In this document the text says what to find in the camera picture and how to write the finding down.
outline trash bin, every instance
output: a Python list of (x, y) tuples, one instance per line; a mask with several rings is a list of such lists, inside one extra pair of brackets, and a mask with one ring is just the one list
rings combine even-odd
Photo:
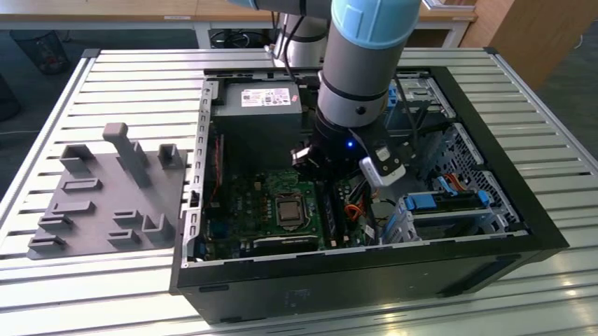
[(20, 111), (20, 104), (0, 75), (0, 121), (12, 118)]
[(66, 71), (71, 62), (54, 30), (11, 30), (11, 38), (46, 75)]

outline white label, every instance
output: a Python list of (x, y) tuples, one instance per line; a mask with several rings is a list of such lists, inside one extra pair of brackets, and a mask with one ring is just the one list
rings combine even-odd
[(391, 152), (389, 152), (389, 147), (386, 146), (382, 147), (381, 149), (377, 149), (375, 154), (378, 155), (378, 159), (381, 161), (386, 161), (391, 157)]
[(291, 105), (288, 89), (243, 90), (242, 107)]
[(374, 229), (373, 229), (373, 227), (370, 225), (366, 225), (366, 235), (369, 235), (370, 238), (374, 239), (375, 232), (374, 232)]
[(164, 16), (166, 20), (190, 20), (191, 16)]

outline blue latch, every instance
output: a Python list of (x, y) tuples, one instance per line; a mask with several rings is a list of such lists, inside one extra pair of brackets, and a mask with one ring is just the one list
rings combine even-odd
[(487, 192), (485, 192), (483, 190), (479, 190), (478, 197), (479, 197), (479, 200), (481, 200), (482, 204), (485, 205), (485, 207), (487, 207), (490, 205), (490, 197), (487, 196)]
[(438, 182), (441, 182), (441, 186), (442, 188), (445, 188), (447, 193), (450, 193), (453, 196), (457, 196), (458, 192), (450, 187), (447, 180), (445, 180), (445, 177), (439, 176), (437, 179)]
[(407, 196), (406, 198), (405, 198), (405, 205), (406, 205), (406, 207), (407, 207), (407, 210), (414, 210), (415, 209), (415, 203), (413, 202), (413, 198), (411, 198), (411, 196)]
[(389, 110), (394, 108), (394, 106), (397, 105), (399, 99), (397, 96), (397, 87), (390, 84), (389, 85), (389, 102), (387, 102), (387, 108)]
[(409, 210), (414, 209), (437, 209), (437, 202), (434, 201), (434, 196), (430, 194), (415, 194), (409, 195), (405, 198), (405, 205)]

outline white table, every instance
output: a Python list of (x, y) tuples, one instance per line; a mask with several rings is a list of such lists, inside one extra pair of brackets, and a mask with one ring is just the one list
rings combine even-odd
[(56, 159), (64, 144), (84, 143), (95, 153), (114, 151), (100, 142), (102, 129), (108, 122), (126, 122), (130, 137), (147, 151), (168, 138), (191, 152), (202, 70), (272, 66), (259, 50), (104, 51), (79, 62), (0, 203), (0, 334), (505, 336), (595, 331), (597, 161), (501, 56), (479, 49), (409, 49), (401, 65), (449, 67), (569, 240), (567, 251), (471, 295), (214, 326), (183, 297), (167, 293), (172, 249), (28, 260), (27, 244), (63, 171)]

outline gray floor carpet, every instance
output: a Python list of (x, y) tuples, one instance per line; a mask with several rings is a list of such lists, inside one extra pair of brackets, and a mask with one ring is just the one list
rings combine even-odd
[[(71, 38), (64, 49), (74, 63), (87, 48), (198, 47), (195, 33), (188, 30), (72, 31)], [(583, 39), (583, 45), (571, 51), (538, 94), (582, 144), (598, 156), (598, 22)], [(40, 130), (71, 72), (55, 76), (42, 75), (11, 40), (8, 32), (0, 31), (0, 74), (23, 105), (23, 112), (0, 122), (0, 133)], [(35, 133), (0, 135), (0, 195), (5, 193), (35, 138)]]

